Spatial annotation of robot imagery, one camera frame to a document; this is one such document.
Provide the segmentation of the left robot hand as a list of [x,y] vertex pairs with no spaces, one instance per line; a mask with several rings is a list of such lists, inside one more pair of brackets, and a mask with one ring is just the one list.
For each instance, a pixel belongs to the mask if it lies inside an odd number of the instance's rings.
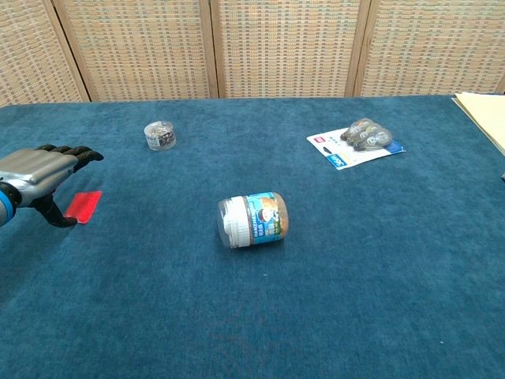
[[77,219],[64,216],[54,202],[54,191],[72,174],[103,155],[87,146],[23,148],[1,158],[1,225],[19,208],[34,208],[55,227],[72,227]]

